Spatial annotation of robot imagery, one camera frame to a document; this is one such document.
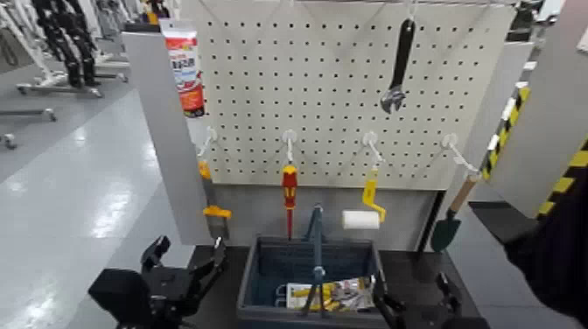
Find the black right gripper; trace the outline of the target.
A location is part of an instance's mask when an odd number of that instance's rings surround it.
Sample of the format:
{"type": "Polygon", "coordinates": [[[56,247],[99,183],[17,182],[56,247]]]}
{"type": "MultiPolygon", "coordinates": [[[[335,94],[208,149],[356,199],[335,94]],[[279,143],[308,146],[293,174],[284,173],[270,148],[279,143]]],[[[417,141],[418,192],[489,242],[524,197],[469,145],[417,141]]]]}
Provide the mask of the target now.
{"type": "Polygon", "coordinates": [[[380,270],[375,276],[373,301],[390,329],[489,329],[482,317],[461,315],[461,292],[459,287],[444,273],[436,276],[437,288],[443,297],[440,304],[416,305],[406,310],[404,302],[389,294],[386,277],[380,270]]]}

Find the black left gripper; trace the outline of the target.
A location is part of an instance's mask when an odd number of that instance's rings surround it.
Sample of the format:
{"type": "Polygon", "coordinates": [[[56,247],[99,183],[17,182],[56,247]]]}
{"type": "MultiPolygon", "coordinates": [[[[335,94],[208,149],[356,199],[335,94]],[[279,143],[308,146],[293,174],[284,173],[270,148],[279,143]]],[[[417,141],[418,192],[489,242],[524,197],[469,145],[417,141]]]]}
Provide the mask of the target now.
{"type": "Polygon", "coordinates": [[[142,254],[141,276],[149,288],[151,328],[196,328],[186,321],[198,311],[227,264],[226,243],[216,238],[212,255],[191,269],[159,266],[171,242],[160,235],[142,254]]]}

